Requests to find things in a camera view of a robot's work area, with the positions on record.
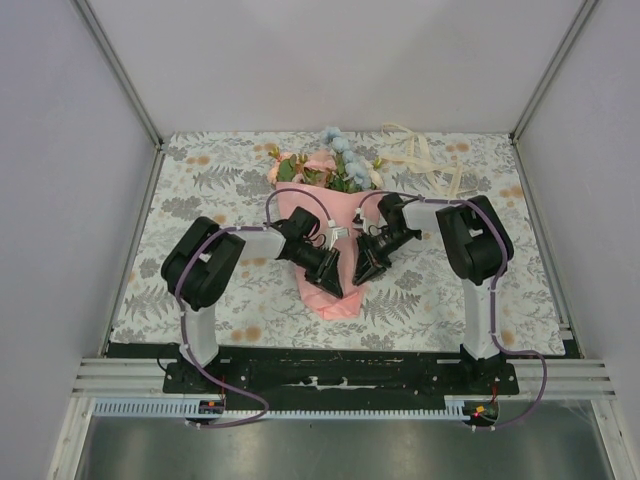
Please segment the pink wrapping paper sheet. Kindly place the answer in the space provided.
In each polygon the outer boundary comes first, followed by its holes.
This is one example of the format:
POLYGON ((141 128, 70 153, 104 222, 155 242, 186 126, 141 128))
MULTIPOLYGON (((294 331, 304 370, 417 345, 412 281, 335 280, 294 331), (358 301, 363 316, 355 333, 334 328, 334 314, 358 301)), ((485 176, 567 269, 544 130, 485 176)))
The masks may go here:
POLYGON ((267 175, 283 220, 305 224, 301 241, 307 257, 295 271, 300 297, 321 319, 360 315, 366 293, 352 277, 356 264, 358 214, 374 221, 379 214, 368 195, 382 186, 378 172, 364 160, 344 160, 343 153, 318 150, 311 155, 272 151, 267 175))

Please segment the blue fake hydrangea stem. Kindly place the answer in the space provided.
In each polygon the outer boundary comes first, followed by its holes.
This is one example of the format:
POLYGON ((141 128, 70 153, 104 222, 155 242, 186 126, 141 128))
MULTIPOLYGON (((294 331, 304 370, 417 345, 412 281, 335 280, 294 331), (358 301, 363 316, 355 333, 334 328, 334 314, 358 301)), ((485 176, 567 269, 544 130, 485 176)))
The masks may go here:
POLYGON ((372 187, 369 163, 351 147, 337 127, 327 127, 321 134, 322 144, 329 148, 335 168, 328 176, 327 187, 342 193, 359 193, 372 187))

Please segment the pink fake rose stem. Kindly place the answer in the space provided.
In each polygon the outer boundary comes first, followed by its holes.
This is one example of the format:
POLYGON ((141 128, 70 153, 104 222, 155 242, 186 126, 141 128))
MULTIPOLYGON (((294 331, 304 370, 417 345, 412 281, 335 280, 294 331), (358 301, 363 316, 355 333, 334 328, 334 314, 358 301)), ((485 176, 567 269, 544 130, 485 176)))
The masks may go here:
POLYGON ((306 185, 326 188, 337 172, 334 156, 327 150, 319 150, 301 164, 301 182, 306 185))

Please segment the orange fake rose stem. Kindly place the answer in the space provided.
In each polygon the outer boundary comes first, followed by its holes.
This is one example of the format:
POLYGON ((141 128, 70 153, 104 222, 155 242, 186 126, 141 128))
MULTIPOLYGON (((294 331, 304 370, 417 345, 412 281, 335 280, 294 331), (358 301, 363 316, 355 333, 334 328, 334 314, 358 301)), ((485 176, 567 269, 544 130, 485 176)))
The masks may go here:
POLYGON ((277 183, 302 183, 304 181, 304 165, 308 160, 306 154, 283 152, 278 146, 273 145, 268 155, 274 160, 274 164, 267 174, 267 180, 271 185, 277 183))

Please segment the cream ribbon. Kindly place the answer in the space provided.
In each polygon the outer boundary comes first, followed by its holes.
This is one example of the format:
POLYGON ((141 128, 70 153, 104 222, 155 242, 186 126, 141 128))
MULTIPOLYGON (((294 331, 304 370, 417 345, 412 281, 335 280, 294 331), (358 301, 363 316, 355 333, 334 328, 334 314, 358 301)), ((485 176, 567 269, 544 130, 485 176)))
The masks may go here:
POLYGON ((417 133, 396 123, 382 124, 382 134, 390 134, 392 131, 401 132, 405 135, 403 140, 405 151, 403 154, 384 153, 381 155, 382 161, 404 164, 411 172, 424 174, 433 189, 446 198, 456 198, 463 193, 461 184, 465 167, 459 160, 437 163, 433 159, 428 140, 424 134, 417 133), (447 187, 436 179, 436 172, 451 176, 447 187))

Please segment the green leafy rose stem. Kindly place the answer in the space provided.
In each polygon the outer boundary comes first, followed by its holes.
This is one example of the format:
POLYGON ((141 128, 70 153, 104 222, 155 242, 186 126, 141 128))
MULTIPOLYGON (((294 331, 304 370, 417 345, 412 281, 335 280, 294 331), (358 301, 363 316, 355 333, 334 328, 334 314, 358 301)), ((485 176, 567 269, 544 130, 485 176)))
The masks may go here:
POLYGON ((360 193, 369 190, 381 190, 384 180, 376 165, 363 157, 345 160, 336 158, 336 169, 329 175, 326 187, 342 193, 360 193))

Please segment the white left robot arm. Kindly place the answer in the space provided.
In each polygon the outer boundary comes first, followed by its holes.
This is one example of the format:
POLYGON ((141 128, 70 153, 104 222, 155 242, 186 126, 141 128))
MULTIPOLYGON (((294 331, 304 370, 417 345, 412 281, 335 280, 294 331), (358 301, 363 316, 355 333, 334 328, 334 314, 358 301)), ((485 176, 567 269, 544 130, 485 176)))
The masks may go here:
POLYGON ((297 207, 285 219, 267 226, 223 228, 208 217, 197 218, 161 267, 161 277, 181 310, 182 356, 190 362, 185 379, 198 392, 219 384, 219 353, 215 304, 222 297, 236 265, 256 258, 285 260, 301 268, 307 283, 343 297, 337 248, 316 246, 320 220, 297 207))

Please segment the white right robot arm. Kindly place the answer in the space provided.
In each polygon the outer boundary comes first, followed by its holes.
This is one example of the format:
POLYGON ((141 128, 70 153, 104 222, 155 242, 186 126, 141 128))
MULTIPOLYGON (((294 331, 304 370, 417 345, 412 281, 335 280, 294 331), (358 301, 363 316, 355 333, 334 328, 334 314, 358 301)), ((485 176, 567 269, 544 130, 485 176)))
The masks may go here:
POLYGON ((364 201, 355 209, 357 256, 352 283, 380 277, 391 268, 390 255, 426 231, 437 230, 449 265, 464 292, 465 332, 460 360, 449 367, 450 381, 473 394, 483 392, 506 372, 506 354, 497 336, 496 290, 514 247, 491 202, 426 199, 385 193, 377 204, 384 220, 372 233, 364 201))

